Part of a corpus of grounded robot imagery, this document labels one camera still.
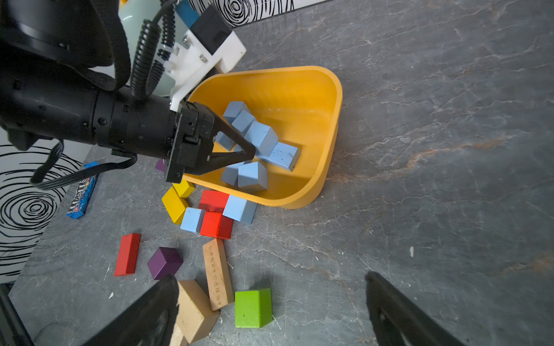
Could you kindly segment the blue long block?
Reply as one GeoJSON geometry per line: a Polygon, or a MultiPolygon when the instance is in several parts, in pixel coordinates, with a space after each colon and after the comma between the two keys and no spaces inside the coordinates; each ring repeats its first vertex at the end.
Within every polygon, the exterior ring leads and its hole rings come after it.
{"type": "Polygon", "coordinates": [[[258,158],[268,164],[292,172],[300,158],[301,150],[295,146],[278,142],[269,155],[258,154],[258,158]]]}

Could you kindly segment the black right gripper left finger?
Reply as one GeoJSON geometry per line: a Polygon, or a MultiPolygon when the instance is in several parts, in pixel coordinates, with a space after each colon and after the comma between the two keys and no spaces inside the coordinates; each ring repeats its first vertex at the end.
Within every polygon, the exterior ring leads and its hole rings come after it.
{"type": "Polygon", "coordinates": [[[158,281],[86,345],[169,345],[177,318],[179,289],[169,275],[158,281]]]}

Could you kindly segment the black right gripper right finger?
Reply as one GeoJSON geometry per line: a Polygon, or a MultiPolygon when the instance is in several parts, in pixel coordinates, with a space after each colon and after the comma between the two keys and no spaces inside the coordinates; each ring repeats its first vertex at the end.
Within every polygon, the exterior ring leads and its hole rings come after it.
{"type": "Polygon", "coordinates": [[[366,303],[379,345],[461,345],[378,272],[366,274],[366,303]]]}

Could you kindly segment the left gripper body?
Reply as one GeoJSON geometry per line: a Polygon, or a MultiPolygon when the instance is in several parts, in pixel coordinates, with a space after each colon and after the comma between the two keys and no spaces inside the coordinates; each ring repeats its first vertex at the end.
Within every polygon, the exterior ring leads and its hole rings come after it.
{"type": "Polygon", "coordinates": [[[216,163],[212,161],[215,120],[215,113],[205,105],[180,103],[167,160],[167,182],[179,183],[185,174],[202,175],[216,170],[216,163]]]}

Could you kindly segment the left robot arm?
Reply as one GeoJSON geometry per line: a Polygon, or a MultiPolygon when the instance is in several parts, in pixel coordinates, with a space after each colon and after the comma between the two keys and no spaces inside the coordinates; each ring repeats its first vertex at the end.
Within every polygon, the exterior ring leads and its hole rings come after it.
{"type": "Polygon", "coordinates": [[[124,170],[140,155],[166,160],[179,183],[255,156],[225,119],[186,100],[199,79],[184,74],[176,5],[161,2],[131,52],[116,1],[1,3],[1,127],[21,151],[56,140],[32,186],[124,170]]]}

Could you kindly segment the yellow plastic tub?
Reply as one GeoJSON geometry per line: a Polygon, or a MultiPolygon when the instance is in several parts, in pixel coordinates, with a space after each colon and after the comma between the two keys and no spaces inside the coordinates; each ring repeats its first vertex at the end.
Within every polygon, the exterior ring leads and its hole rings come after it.
{"type": "Polygon", "coordinates": [[[223,115],[232,101],[243,101],[256,119],[271,126],[280,141],[300,150],[292,171],[268,165],[268,189],[246,193],[222,182],[222,170],[185,180],[236,195],[264,206],[303,208],[323,189],[336,138],[343,88],[338,77],[320,66],[264,69],[218,74],[206,79],[189,100],[223,115]]]}

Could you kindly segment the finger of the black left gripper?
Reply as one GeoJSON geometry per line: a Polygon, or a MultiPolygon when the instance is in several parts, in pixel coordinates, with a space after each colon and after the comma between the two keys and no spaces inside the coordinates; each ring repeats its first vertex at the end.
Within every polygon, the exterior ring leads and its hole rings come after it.
{"type": "Polygon", "coordinates": [[[252,160],[255,151],[233,151],[233,152],[212,152],[203,154],[199,160],[190,169],[192,175],[202,175],[206,173],[225,168],[232,164],[237,164],[252,160]]]}
{"type": "Polygon", "coordinates": [[[203,115],[201,121],[202,160],[252,160],[256,152],[254,145],[247,141],[241,132],[229,125],[225,119],[216,115],[210,108],[203,107],[205,110],[201,111],[203,115]],[[226,153],[216,152],[214,154],[214,139],[218,133],[228,136],[241,150],[226,153]]]}

